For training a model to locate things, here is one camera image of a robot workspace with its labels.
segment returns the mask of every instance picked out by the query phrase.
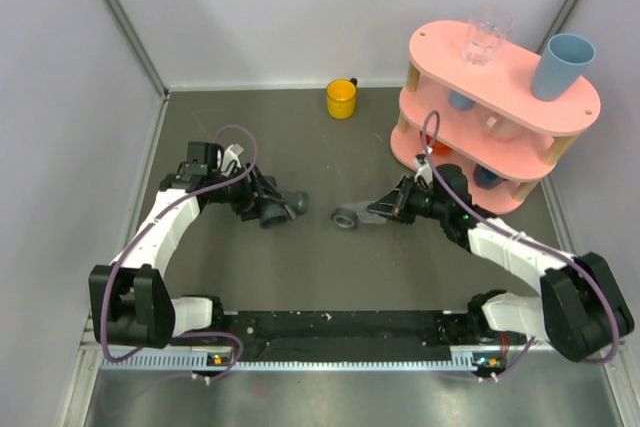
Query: clear glass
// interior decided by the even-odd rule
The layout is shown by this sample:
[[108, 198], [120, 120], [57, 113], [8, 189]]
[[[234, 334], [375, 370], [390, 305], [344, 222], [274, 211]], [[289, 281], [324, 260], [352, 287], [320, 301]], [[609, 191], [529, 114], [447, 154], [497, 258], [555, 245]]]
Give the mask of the clear glass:
[[491, 62], [513, 27], [513, 15], [493, 4], [476, 7], [469, 17], [467, 48], [462, 56], [474, 65]]

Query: three-tier shelf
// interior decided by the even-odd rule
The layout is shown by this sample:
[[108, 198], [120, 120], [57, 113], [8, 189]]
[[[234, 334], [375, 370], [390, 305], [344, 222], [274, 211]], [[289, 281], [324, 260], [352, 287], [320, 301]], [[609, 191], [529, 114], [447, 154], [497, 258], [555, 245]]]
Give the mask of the three-tier shelf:
[[[437, 109], [438, 140], [453, 149], [434, 154], [436, 165], [457, 164], [469, 179], [474, 203], [496, 214], [516, 209], [558, 159], [600, 114], [596, 89], [580, 77], [557, 100], [544, 102], [530, 91], [539, 55], [505, 42], [496, 58], [476, 66], [462, 57], [467, 24], [445, 20], [418, 29], [409, 42], [409, 74], [400, 93], [400, 116], [391, 133], [391, 150], [407, 167], [422, 150], [419, 132], [429, 112]], [[476, 112], [449, 105], [455, 90], [525, 127], [509, 142], [491, 138]], [[435, 122], [428, 126], [433, 133]], [[476, 164], [506, 179], [491, 190], [473, 182]]]

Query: white backdrop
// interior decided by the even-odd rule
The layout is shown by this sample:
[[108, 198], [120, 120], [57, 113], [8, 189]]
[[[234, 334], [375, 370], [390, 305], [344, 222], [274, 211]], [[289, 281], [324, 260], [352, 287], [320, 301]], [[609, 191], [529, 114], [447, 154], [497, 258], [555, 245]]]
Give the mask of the white backdrop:
[[0, 425], [50, 426], [159, 101], [102, 0], [0, 0]]
[[[591, 40], [586, 77], [602, 113], [553, 171], [553, 183], [578, 248], [603, 255], [640, 322], [640, 12], [633, 0], [582, 0], [566, 31]], [[630, 346], [640, 366], [640, 338]]]
[[512, 39], [538, 47], [564, 0], [120, 0], [170, 88], [398, 85], [420, 25], [511, 9]]

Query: shelf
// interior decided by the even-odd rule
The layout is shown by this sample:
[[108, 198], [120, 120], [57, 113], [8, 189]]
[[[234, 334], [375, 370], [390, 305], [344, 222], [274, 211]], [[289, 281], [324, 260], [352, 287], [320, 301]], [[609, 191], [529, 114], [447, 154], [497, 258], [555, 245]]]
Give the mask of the shelf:
[[505, 42], [495, 60], [480, 67], [462, 58], [466, 39], [464, 22], [443, 20], [426, 24], [411, 37], [411, 62], [428, 77], [534, 132], [577, 135], [598, 118], [598, 92], [584, 77], [559, 99], [544, 102], [530, 91], [539, 55]]
[[[537, 180], [553, 170], [553, 165], [540, 160], [553, 143], [553, 137], [525, 129], [510, 142], [492, 139], [478, 115], [477, 109], [483, 107], [476, 105], [470, 110], [456, 110], [449, 105], [449, 92], [447, 87], [421, 78], [415, 92], [402, 89], [402, 115], [421, 130], [427, 114], [437, 109], [440, 112], [438, 140], [506, 179]], [[435, 121], [432, 121], [427, 133], [433, 133], [434, 126]]]
[[[401, 163], [416, 170], [413, 158], [422, 151], [418, 130], [410, 128], [407, 132], [402, 133], [397, 127], [394, 128], [391, 133], [391, 151]], [[513, 198], [513, 193], [517, 188], [515, 182], [505, 181], [491, 190], [484, 190], [476, 186], [473, 182], [475, 163], [461, 154], [457, 152], [445, 155], [435, 154], [433, 159], [436, 165], [452, 163], [462, 168], [462, 172], [469, 181], [469, 192], [475, 204], [498, 215], [511, 212], [522, 204], [522, 201]]]

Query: metal frame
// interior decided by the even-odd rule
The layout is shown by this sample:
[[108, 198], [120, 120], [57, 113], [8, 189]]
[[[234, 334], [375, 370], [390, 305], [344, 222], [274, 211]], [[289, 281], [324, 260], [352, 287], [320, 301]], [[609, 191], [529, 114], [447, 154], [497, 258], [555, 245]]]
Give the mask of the metal frame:
[[140, 63], [140, 66], [144, 70], [146, 76], [149, 78], [149, 81], [151, 82], [153, 87], [156, 89], [158, 94], [162, 96], [163, 99], [165, 99], [169, 93], [169, 90], [165, 87], [164, 82], [160, 77], [160, 74], [158, 74], [158, 71], [153, 65], [153, 62], [151, 61], [149, 54], [147, 53], [144, 46], [142, 45], [142, 41], [140, 40], [140, 37], [138, 37], [138, 34], [136, 33], [135, 29], [133, 28], [133, 24], [131, 23], [126, 12], [122, 8], [120, 1], [119, 0], [104, 0], [104, 1], [107, 4], [107, 8], [113, 15], [113, 18], [116, 24], [118, 25], [120, 32], [122, 32], [122, 35], [127, 41], [127, 44], [129, 44], [129, 47], [131, 48], [133, 55], [136, 57], [136, 59]]
[[[131, 47], [135, 57], [140, 62], [149, 80], [162, 96], [162, 108], [158, 112], [158, 118], [154, 130], [154, 135], [149, 142], [149, 151], [144, 170], [139, 182], [139, 190], [125, 241], [135, 232], [142, 199], [146, 189], [151, 164], [155, 154], [156, 145], [160, 135], [162, 122], [169, 100], [169, 91], [165, 87], [160, 75], [155, 69], [153, 62], [149, 58], [140, 38], [133, 28], [128, 16], [118, 0], [104, 0], [107, 7], [112, 12], [118, 27], [124, 35], [127, 43]], [[573, 9], [579, 0], [565, 0], [562, 8], [558, 12], [553, 23], [549, 27], [541, 49], [546, 45], [549, 38], [557, 33], [569, 19]], [[561, 201], [552, 180], [547, 177], [542, 181], [542, 187], [547, 199], [547, 204], [551, 212], [553, 224], [558, 236], [560, 246], [564, 250], [573, 251], [573, 241], [568, 231], [567, 223], [562, 214]], [[540, 350], [548, 350], [548, 345], [536, 346]], [[80, 343], [73, 375], [69, 383], [65, 402], [57, 422], [59, 427], [75, 427], [85, 424], [93, 388], [95, 386], [99, 366], [103, 360], [99, 345], [95, 342], [92, 332], [91, 319], [87, 322], [85, 332]], [[633, 365], [633, 360], [624, 342], [621, 345], [619, 355], [613, 362], [606, 366], [607, 376], [611, 385], [613, 397], [618, 406], [620, 416], [625, 426], [640, 425], [640, 378]]]

